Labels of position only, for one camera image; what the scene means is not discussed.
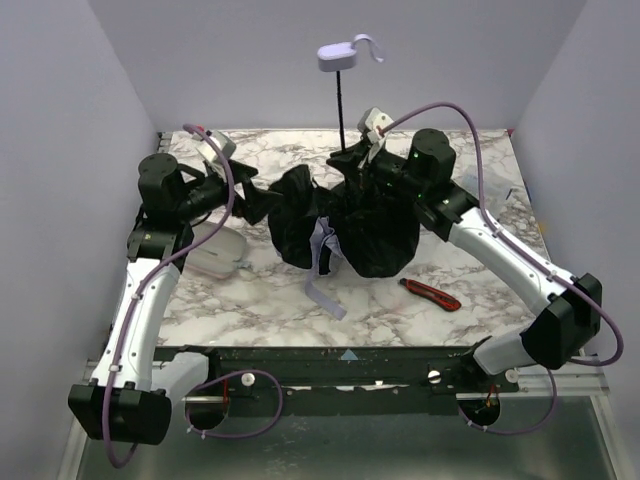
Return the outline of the lavender umbrella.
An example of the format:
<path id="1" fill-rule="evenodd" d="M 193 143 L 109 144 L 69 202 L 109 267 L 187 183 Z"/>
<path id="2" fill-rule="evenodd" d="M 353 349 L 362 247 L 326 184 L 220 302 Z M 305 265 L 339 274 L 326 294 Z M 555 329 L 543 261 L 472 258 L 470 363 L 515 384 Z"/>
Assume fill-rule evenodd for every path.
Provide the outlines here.
<path id="1" fill-rule="evenodd" d="M 361 191 L 358 176 L 343 176 L 326 188 L 308 165 L 299 164 L 268 189 L 283 195 L 267 216 L 277 254 L 306 271 L 306 296 L 337 319 L 346 311 L 315 286 L 317 278 L 332 275 L 341 264 L 364 278 L 393 277 L 415 256 L 419 225 L 409 207 L 381 191 Z"/>

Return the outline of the pink zippered umbrella case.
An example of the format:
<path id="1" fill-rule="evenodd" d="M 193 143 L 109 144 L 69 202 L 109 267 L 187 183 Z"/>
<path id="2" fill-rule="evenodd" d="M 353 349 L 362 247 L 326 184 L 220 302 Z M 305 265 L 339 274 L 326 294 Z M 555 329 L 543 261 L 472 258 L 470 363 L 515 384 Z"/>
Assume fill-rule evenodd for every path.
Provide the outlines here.
<path id="1" fill-rule="evenodd" d="M 248 266 L 248 242 L 238 231 L 222 227 L 187 256 L 185 267 L 200 274 L 224 279 Z"/>

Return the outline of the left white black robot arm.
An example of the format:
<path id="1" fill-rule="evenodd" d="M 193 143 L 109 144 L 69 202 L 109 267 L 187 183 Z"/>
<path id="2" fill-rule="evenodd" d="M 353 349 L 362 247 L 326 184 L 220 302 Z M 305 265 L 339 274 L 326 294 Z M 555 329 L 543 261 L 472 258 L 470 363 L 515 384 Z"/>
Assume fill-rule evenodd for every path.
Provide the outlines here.
<path id="1" fill-rule="evenodd" d="M 222 178 L 168 153 L 149 155 L 138 166 L 142 204 L 127 241 L 126 276 L 110 338 L 89 382 L 73 385 L 68 396 L 88 437 L 107 448 L 116 442 L 160 444 L 174 405 L 217 382 L 200 353 L 179 353 L 159 371 L 153 361 L 169 297 L 188 252 L 199 244 L 192 221 L 225 207 L 254 224 L 277 202 L 277 193 L 253 185 L 256 168 L 234 160 L 227 167 L 230 175 Z"/>

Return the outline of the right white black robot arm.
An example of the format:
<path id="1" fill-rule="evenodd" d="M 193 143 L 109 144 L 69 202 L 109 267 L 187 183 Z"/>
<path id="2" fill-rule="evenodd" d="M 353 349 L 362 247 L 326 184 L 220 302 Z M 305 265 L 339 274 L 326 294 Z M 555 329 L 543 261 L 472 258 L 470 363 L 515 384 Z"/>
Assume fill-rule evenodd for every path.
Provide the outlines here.
<path id="1" fill-rule="evenodd" d="M 544 259 L 482 212 L 478 199 L 453 181 L 455 161 L 448 137 L 427 128 L 414 134 L 405 158 L 362 138 L 327 163 L 355 186 L 412 208 L 426 230 L 476 258 L 532 312 L 529 326 L 474 348 L 478 369 L 488 376 L 535 364 L 557 370 L 599 332 L 602 284 Z"/>

